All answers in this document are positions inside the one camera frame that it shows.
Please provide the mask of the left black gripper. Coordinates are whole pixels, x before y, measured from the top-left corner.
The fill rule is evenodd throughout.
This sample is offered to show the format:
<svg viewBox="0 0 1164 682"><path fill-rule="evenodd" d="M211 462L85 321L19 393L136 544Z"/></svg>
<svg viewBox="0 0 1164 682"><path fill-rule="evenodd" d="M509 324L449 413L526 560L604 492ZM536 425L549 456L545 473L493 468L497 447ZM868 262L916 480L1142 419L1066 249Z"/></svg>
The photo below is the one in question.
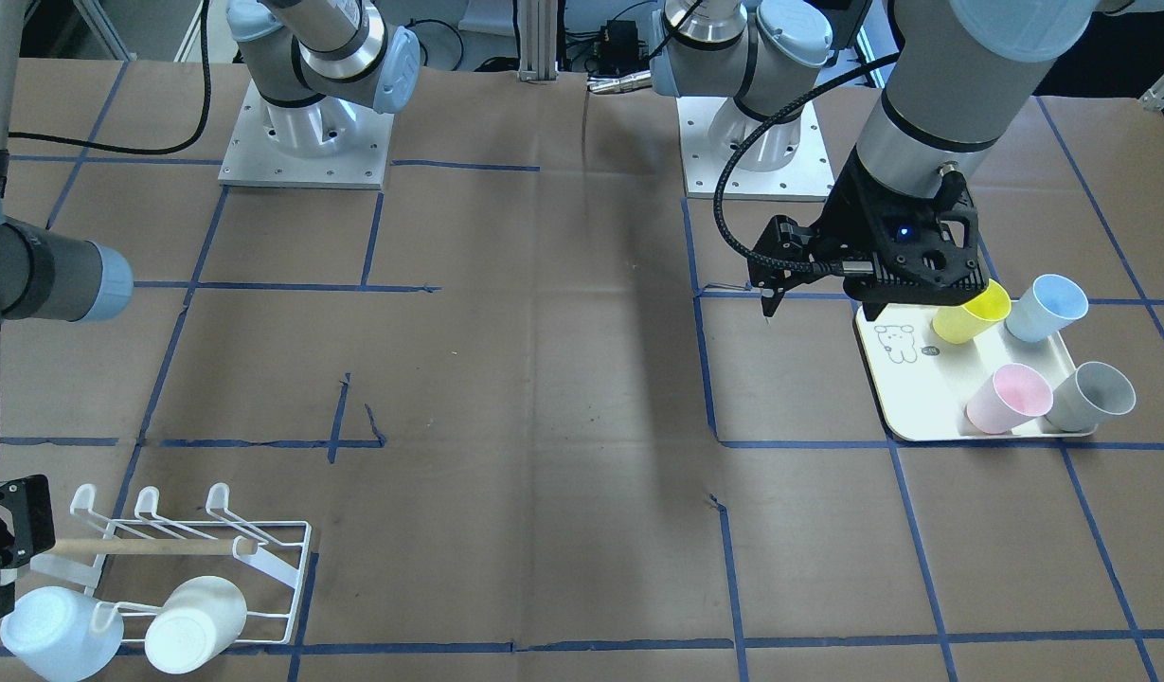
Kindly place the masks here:
<svg viewBox="0 0 1164 682"><path fill-rule="evenodd" d="M897 276L971 275L967 178L954 163L937 176L932 197L910 197L876 182L851 152L823 207L826 250L875 256Z"/></svg>

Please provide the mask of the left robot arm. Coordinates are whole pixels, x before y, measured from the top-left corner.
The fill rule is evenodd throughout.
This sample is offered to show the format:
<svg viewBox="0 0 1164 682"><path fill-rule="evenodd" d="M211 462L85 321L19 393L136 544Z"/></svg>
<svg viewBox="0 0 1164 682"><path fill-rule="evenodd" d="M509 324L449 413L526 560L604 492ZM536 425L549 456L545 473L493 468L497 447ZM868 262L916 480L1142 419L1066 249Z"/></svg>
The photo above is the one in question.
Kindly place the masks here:
<svg viewBox="0 0 1164 682"><path fill-rule="evenodd" d="M889 68L879 102L851 156L872 189L931 199L938 166L975 171L1055 61L1087 29L1101 1L897 1L897 54L818 83L832 51L829 19L805 1L665 1L650 55L654 90L719 97L730 144L714 189L776 128L797 142L807 104L843 83Z"/></svg>

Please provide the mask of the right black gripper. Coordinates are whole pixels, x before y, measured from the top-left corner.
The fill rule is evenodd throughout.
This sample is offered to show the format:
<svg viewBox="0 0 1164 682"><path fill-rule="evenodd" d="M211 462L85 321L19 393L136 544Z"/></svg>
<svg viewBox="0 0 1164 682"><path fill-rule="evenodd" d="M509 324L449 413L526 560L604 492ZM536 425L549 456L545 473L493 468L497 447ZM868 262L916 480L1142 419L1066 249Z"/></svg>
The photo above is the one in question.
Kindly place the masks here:
<svg viewBox="0 0 1164 682"><path fill-rule="evenodd" d="M13 612L15 588L1 573L23 568L36 554L54 548L52 493L47 476L23 476L0 483L0 619Z"/></svg>

